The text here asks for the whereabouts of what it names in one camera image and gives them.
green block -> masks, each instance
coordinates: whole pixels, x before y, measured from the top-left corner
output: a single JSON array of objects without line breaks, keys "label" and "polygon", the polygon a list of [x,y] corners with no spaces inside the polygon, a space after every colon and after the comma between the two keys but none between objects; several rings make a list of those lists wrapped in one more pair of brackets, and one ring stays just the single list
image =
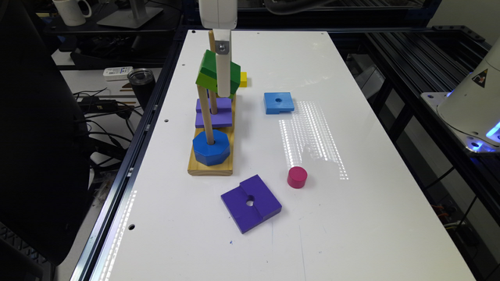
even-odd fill
[{"label": "green block", "polygon": [[217,80],[203,73],[198,73],[198,78],[196,78],[196,84],[211,91],[217,92]]},{"label": "green block", "polygon": [[231,82],[230,92],[236,94],[241,83],[241,67],[234,62],[231,62]]},{"label": "green block", "polygon": [[[230,93],[231,98],[236,94],[236,91],[240,87],[241,82],[241,67],[234,62],[230,64]],[[205,87],[211,91],[218,92],[217,90],[217,66],[216,66],[216,53],[210,50],[206,50],[203,55],[202,64],[200,65],[200,70],[198,78],[196,79],[196,84]]]},{"label": "green block", "polygon": [[200,73],[217,79],[216,53],[206,50],[203,55],[202,64],[200,65]]}]

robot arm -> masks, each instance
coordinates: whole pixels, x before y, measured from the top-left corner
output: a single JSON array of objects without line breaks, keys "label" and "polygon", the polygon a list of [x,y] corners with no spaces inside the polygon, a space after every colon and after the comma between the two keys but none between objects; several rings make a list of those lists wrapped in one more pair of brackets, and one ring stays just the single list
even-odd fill
[{"label": "robot arm", "polygon": [[230,96],[231,30],[238,20],[237,0],[200,0],[200,17],[204,28],[213,29],[216,42],[218,95]]}]

white cup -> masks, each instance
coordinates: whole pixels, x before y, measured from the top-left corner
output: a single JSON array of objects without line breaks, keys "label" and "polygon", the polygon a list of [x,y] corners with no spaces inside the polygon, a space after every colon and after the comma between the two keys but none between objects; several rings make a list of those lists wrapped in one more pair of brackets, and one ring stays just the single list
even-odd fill
[{"label": "white cup", "polygon": [[[92,16],[91,6],[85,0],[52,0],[54,2],[59,15],[62,17],[62,21],[68,27],[76,27],[85,23],[85,19]],[[88,15],[84,15],[80,7],[78,6],[78,2],[83,1],[87,4],[88,7]]]}]

purple block with hole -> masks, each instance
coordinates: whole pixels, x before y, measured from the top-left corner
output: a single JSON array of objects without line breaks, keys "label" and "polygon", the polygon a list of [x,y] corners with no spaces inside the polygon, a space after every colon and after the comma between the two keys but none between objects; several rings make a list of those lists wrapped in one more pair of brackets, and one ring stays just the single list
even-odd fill
[{"label": "purple block with hole", "polygon": [[[217,98],[217,114],[213,115],[212,113],[210,113],[210,117],[212,118],[212,128],[223,128],[227,126],[233,126],[233,112],[231,109],[231,99]],[[195,126],[197,128],[203,128],[202,107],[200,106],[199,99],[196,101]]]},{"label": "purple block with hole", "polygon": [[241,233],[281,212],[281,204],[266,184],[255,175],[242,181],[239,187],[220,196]]}]

white table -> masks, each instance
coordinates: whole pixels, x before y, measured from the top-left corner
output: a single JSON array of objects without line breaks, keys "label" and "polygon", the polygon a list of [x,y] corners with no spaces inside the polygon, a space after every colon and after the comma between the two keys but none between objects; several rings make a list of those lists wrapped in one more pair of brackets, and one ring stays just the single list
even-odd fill
[{"label": "white table", "polygon": [[[233,32],[249,77],[234,174],[188,175],[208,47],[205,31],[188,33],[92,279],[474,280],[327,33]],[[294,113],[264,113],[263,93],[277,91],[291,92]],[[301,190],[286,183],[292,165],[309,173]],[[255,174],[283,209],[241,234],[220,195]]]}]

